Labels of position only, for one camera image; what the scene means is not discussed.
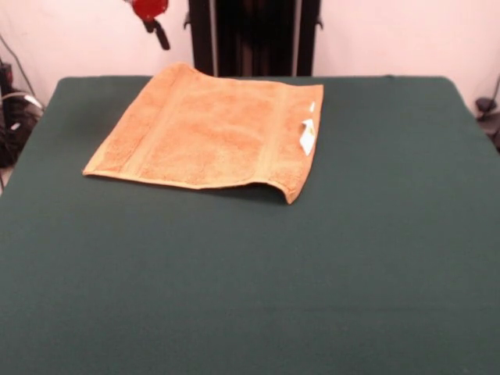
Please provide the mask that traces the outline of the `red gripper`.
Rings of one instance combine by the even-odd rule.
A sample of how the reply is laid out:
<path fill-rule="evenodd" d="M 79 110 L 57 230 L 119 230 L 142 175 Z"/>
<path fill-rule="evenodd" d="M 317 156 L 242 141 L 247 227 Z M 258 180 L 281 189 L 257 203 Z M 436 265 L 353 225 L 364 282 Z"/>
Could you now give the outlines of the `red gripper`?
<path fill-rule="evenodd" d="M 170 42 L 162 25 L 154 20 L 163 14 L 169 5 L 168 0 L 131 0 L 131 7 L 134 13 L 142 20 L 146 31 L 155 35 L 163 50 L 170 50 Z"/>

